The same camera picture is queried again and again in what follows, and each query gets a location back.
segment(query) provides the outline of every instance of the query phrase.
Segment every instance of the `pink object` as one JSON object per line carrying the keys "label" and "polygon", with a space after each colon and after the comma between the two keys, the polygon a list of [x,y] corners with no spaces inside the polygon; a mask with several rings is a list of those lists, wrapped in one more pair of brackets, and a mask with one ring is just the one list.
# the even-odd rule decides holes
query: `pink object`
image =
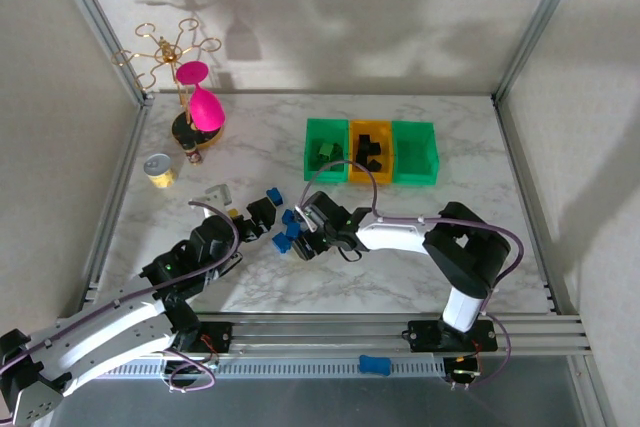
{"label": "pink object", "polygon": [[183,85],[196,85],[207,78],[209,67],[204,62],[187,62],[176,71],[176,79]]}
{"label": "pink object", "polygon": [[222,104],[208,90],[196,84],[196,90],[189,101],[191,118],[196,127],[203,132],[218,130],[226,119]]}

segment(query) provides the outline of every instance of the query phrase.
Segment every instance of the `small tin can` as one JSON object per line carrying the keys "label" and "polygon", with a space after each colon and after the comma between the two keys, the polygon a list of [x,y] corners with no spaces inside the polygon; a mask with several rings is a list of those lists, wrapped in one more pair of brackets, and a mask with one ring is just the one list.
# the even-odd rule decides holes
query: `small tin can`
{"label": "small tin can", "polygon": [[182,146],[182,150],[184,150],[184,153],[190,163],[194,165],[202,163],[202,155],[200,155],[198,144],[196,144],[195,140],[192,140],[191,142],[180,142],[180,145]]}
{"label": "small tin can", "polygon": [[169,187],[176,180],[176,173],[171,169],[171,158],[167,154],[153,154],[149,157],[144,163],[144,173],[160,189]]}

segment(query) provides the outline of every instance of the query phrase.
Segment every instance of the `green bin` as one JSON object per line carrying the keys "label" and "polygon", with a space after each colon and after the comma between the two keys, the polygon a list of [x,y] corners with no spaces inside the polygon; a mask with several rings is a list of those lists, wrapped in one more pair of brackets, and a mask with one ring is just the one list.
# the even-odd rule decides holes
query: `green bin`
{"label": "green bin", "polygon": [[435,185],[440,159],[436,133],[430,122],[391,122],[395,162],[393,183]]}
{"label": "green bin", "polygon": [[[310,180],[326,161],[318,153],[323,144],[338,144],[342,159],[349,158],[349,122],[344,119],[307,119],[307,139],[304,148],[304,180]],[[346,182],[347,164],[334,165],[322,172],[319,182]]]}

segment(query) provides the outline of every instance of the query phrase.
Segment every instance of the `orange bin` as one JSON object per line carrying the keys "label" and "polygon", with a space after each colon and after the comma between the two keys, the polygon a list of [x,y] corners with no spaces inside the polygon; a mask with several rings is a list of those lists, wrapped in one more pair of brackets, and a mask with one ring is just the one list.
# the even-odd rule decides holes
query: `orange bin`
{"label": "orange bin", "polygon": [[[391,122],[388,120],[352,120],[349,122],[349,146],[351,160],[356,161],[360,135],[368,134],[371,142],[380,142],[380,155],[369,156],[368,161],[377,160],[382,164],[380,172],[373,177],[379,184],[390,184],[393,180],[393,137]],[[371,182],[369,176],[357,167],[349,165],[349,182]]]}

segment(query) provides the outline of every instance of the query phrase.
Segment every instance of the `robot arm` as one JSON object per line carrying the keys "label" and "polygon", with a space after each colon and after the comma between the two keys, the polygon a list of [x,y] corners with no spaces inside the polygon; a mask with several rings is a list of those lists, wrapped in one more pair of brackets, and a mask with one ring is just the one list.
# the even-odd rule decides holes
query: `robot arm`
{"label": "robot arm", "polygon": [[233,223],[208,217],[124,287],[53,327],[0,337],[0,390],[11,423],[35,422],[91,379],[140,355],[193,344],[201,326],[189,303],[242,259],[235,252],[240,241],[256,240],[275,222],[267,197],[247,210],[250,219]]}
{"label": "robot arm", "polygon": [[420,218],[377,218],[370,208],[350,214],[324,192],[316,192],[300,209],[309,230],[294,243],[298,255],[309,260],[335,246],[341,251],[368,252],[397,249],[431,256],[451,282],[443,322],[457,332],[468,332],[510,251],[500,234],[478,227],[484,222],[458,202],[440,212],[442,223],[428,226]]}
{"label": "robot arm", "polygon": [[[201,326],[189,303],[241,260],[235,252],[240,241],[256,240],[275,222],[275,205],[267,197],[247,210],[251,218],[234,217],[233,226],[222,213],[205,219],[188,240],[158,256],[122,289],[73,317],[30,337],[17,329],[0,337],[0,390],[11,421],[38,420],[89,380],[142,354],[192,345]],[[332,246],[343,254],[399,249],[431,256],[453,286],[437,351],[461,351],[456,342],[474,324],[510,250],[459,203],[449,203],[431,230],[419,218],[377,218],[371,208],[349,213],[323,192],[299,212],[309,230],[294,249],[305,260]],[[474,226],[451,225],[457,222]],[[460,245],[463,237],[467,242]]]}

